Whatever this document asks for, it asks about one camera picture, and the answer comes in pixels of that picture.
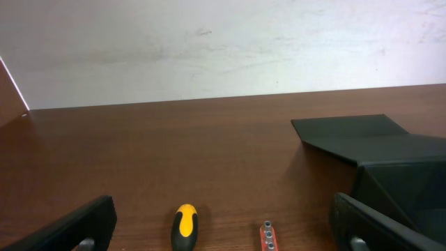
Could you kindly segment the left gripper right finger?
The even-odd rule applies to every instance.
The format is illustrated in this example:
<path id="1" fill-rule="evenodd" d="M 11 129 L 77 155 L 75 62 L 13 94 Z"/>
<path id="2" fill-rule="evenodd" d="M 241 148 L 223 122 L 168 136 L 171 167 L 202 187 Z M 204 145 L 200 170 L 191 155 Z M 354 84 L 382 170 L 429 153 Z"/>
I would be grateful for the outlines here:
<path id="1" fill-rule="evenodd" d="M 338 192 L 329 222 L 338 250 L 445 251 L 438 243 L 367 205 Z"/>

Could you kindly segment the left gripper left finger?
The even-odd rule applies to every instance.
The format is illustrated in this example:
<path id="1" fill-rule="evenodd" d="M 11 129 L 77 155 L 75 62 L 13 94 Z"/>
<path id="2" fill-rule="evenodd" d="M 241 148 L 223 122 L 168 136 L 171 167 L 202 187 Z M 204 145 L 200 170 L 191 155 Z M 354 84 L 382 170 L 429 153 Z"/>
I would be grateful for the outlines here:
<path id="1" fill-rule="evenodd" d="M 3 249 L 72 250 L 89 239 L 92 250 L 107 250 L 116 222 L 112 196 L 103 195 Z"/>

